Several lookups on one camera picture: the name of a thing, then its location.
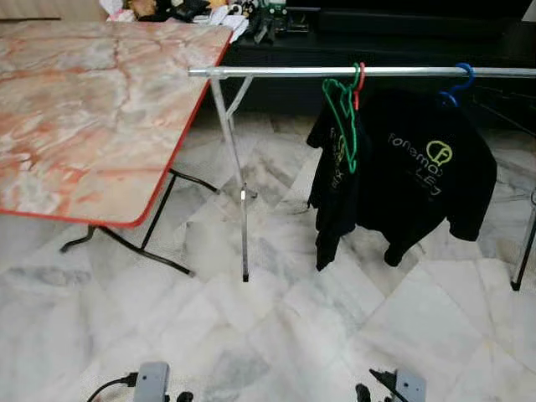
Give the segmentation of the black soundbar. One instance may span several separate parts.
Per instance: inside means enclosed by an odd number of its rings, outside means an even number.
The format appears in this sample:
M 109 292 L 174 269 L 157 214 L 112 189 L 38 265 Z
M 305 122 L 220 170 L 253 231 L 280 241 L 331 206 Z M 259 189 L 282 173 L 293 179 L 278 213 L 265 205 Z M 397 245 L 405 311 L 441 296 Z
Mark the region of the black soundbar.
M 398 37 L 486 38 L 497 37 L 508 20 L 437 17 L 397 13 L 371 13 L 322 8 L 318 13 L 320 34 L 398 35 Z

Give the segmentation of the black metal table leg frame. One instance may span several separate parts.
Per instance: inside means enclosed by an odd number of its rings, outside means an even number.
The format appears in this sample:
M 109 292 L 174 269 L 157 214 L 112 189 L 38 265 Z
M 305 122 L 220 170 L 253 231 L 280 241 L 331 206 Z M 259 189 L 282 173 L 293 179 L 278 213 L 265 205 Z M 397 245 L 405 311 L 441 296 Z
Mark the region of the black metal table leg frame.
M 112 241 L 115 241 L 117 242 L 117 244 L 122 245 L 123 248 L 126 248 L 130 252 L 137 253 L 138 255 L 145 258 L 149 258 L 149 260 L 154 260 L 157 263 L 168 265 L 168 267 L 176 269 L 176 271 L 183 273 L 185 276 L 191 276 L 191 278 L 195 278 L 196 273 L 194 271 L 185 268 L 184 265 L 180 265 L 176 263 L 176 261 L 169 260 L 168 258 L 148 251 L 147 246 L 149 245 L 149 241 L 151 240 L 153 231 L 157 227 L 158 219 L 160 219 L 161 215 L 163 214 L 163 210 L 168 203 L 169 196 L 171 196 L 173 187 L 175 187 L 175 183 L 178 179 L 183 179 L 185 181 L 188 181 L 188 183 L 198 184 L 200 185 L 200 187 L 206 188 L 208 191 L 214 194 L 218 194 L 219 189 L 215 187 L 215 185 L 207 183 L 206 180 L 200 179 L 192 175 L 188 175 L 188 173 L 181 173 L 179 171 L 176 171 L 176 169 L 173 167 L 169 168 L 169 175 L 171 175 L 171 179 L 168 180 L 163 195 L 160 198 L 160 203 L 158 203 L 156 212 L 154 212 L 153 218 L 151 219 L 149 229 L 146 230 L 146 233 L 144 234 L 144 238 L 142 238 L 142 242 L 140 245 L 131 244 L 131 242 L 127 241 L 126 238 L 122 237 L 121 234 L 116 233 L 115 230 L 108 229 L 108 227 L 100 225 L 88 225 L 87 233 L 85 233 L 85 236 L 66 242 L 66 244 L 61 246 L 59 252 L 66 253 L 70 251 L 73 246 L 85 244 L 85 242 L 91 241 L 91 239 L 95 237 L 97 231 L 100 231 L 104 235 L 110 237 Z

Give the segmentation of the beige wooden cabinet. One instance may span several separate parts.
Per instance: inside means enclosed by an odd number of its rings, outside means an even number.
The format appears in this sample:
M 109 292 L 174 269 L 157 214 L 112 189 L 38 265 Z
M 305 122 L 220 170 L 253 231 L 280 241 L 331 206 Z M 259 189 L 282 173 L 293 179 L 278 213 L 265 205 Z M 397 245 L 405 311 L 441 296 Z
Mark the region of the beige wooden cabinet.
M 0 0 L 0 20 L 22 19 L 104 22 L 107 12 L 97 0 Z

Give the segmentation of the plain black garment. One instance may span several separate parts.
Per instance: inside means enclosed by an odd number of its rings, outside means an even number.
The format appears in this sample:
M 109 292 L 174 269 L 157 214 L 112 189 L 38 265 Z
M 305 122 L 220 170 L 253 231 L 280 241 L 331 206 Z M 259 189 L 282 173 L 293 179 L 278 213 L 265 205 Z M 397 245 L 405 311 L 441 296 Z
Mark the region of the plain black garment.
M 307 145 L 322 150 L 314 173 L 307 204 L 317 210 L 317 270 L 322 271 L 336 260 L 338 242 L 356 226 L 358 167 L 348 171 L 343 151 L 338 150 L 338 134 L 332 111 L 325 99 L 317 121 L 307 135 Z

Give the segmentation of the blue hanger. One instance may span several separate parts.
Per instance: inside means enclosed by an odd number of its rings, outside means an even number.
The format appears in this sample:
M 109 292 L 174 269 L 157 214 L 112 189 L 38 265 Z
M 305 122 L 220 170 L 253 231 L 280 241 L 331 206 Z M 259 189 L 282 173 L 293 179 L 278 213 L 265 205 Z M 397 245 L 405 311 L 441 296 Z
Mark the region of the blue hanger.
M 458 85 L 452 85 L 451 88 L 447 90 L 440 91 L 439 95 L 441 97 L 441 104 L 444 106 L 459 107 L 460 102 L 458 100 L 458 93 L 471 87 L 472 83 L 475 81 L 476 74 L 475 70 L 469 64 L 455 64 L 453 66 L 466 73 L 466 80 Z

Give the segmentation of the marble pattern folding table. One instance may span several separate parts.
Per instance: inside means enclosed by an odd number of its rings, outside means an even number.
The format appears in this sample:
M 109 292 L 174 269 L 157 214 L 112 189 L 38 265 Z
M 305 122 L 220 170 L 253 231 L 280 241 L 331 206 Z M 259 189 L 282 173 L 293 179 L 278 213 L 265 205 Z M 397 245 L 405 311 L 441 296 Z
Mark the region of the marble pattern folding table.
M 0 214 L 145 221 L 231 38 L 192 23 L 0 24 Z

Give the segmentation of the red hanger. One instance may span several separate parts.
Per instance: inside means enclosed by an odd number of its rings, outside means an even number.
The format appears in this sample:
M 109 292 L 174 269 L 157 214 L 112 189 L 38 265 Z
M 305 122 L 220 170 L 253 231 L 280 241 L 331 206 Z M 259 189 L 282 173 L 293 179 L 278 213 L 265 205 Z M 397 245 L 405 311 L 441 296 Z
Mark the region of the red hanger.
M 363 91 L 365 81 L 365 64 L 357 62 L 353 65 L 355 74 L 353 74 L 353 83 L 351 85 L 351 107 L 353 111 L 359 111 L 360 107 L 360 92 Z

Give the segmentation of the black t-shirt green logo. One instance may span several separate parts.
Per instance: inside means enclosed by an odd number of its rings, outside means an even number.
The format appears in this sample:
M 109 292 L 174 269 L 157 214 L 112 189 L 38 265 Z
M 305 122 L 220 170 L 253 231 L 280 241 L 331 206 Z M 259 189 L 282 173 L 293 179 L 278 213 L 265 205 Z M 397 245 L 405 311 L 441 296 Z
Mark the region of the black t-shirt green logo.
M 477 240 L 497 184 L 497 161 L 477 127 L 439 97 L 402 89 L 361 102 L 364 146 L 357 223 L 388 241 L 398 265 L 443 221 L 453 237 Z

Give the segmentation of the silver metal clothes rack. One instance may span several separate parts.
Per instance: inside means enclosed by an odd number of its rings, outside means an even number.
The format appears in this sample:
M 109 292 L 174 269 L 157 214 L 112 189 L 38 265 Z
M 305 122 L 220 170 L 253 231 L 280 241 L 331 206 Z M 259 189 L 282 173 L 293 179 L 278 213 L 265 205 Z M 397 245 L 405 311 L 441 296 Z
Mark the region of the silver metal clothes rack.
M 536 78 L 536 70 L 525 68 L 473 68 L 475 78 Z M 250 279 L 248 257 L 248 223 L 246 223 L 246 200 L 255 198 L 256 192 L 249 190 L 244 173 L 242 173 L 241 158 L 237 148 L 238 142 L 234 134 L 234 114 L 241 105 L 255 78 L 336 78 L 352 75 L 355 70 L 352 66 L 207 66 L 202 69 L 190 69 L 188 75 L 192 77 L 206 77 L 214 98 L 215 110 L 222 127 L 226 144 L 229 146 L 231 157 L 234 160 L 234 172 L 239 196 L 239 210 L 241 212 L 241 280 L 248 283 Z M 365 77 L 466 77 L 463 70 L 455 66 L 365 66 Z M 241 78 L 244 83 L 237 95 L 227 102 L 222 91 L 222 81 L 227 78 Z

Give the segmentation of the white open notebook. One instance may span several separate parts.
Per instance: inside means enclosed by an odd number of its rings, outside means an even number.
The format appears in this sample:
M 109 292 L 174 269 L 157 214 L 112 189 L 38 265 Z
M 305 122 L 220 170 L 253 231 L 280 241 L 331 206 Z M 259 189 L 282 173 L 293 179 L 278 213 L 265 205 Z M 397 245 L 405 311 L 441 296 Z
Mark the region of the white open notebook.
M 210 24 L 221 24 L 231 30 L 229 41 L 233 43 L 245 33 L 250 26 L 248 17 L 244 15 L 244 9 L 239 4 L 222 5 L 212 10 L 209 16 Z

